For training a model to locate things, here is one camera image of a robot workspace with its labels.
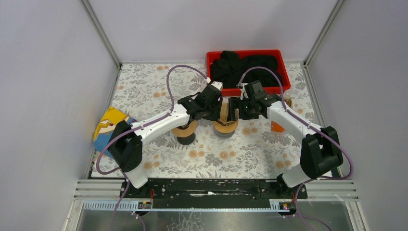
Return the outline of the dark glass carafe red rim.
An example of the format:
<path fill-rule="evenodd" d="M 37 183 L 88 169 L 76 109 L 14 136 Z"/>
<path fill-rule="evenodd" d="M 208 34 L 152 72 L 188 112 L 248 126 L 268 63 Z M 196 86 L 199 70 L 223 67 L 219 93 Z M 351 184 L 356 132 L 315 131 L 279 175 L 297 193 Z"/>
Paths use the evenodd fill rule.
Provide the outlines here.
<path fill-rule="evenodd" d="M 177 141 L 182 145 L 190 145 L 195 141 L 195 134 L 191 134 L 187 137 L 177 137 Z"/>

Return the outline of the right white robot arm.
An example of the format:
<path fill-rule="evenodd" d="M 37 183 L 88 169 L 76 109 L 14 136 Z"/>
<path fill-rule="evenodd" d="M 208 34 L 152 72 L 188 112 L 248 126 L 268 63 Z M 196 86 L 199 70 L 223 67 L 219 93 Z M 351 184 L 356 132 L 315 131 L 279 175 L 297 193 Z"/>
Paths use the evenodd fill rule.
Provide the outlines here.
<path fill-rule="evenodd" d="M 301 145 L 300 162 L 279 175 L 276 192 L 288 198 L 295 186 L 314 180 L 332 171 L 344 159 L 338 144 L 337 131 L 333 127 L 320 127 L 306 121 L 291 109 L 278 95 L 267 95 L 259 81 L 239 84 L 240 97 L 230 98 L 232 108 L 239 111 L 242 120 L 258 119 L 260 116 L 279 124 Z"/>

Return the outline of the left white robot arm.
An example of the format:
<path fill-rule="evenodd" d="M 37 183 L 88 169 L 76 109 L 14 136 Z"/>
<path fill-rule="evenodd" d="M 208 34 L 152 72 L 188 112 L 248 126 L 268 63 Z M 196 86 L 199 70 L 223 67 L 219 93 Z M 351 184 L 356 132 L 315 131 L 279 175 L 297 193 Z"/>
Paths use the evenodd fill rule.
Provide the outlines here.
<path fill-rule="evenodd" d="M 198 120 L 216 118 L 222 104 L 222 89 L 222 83 L 213 82 L 203 91 L 178 100 L 170 112 L 132 124 L 121 121 L 116 125 L 107 150 L 132 184 L 130 190 L 136 197 L 143 198 L 149 193 L 148 177 L 140 166 L 144 145 L 174 128 L 190 127 Z"/>

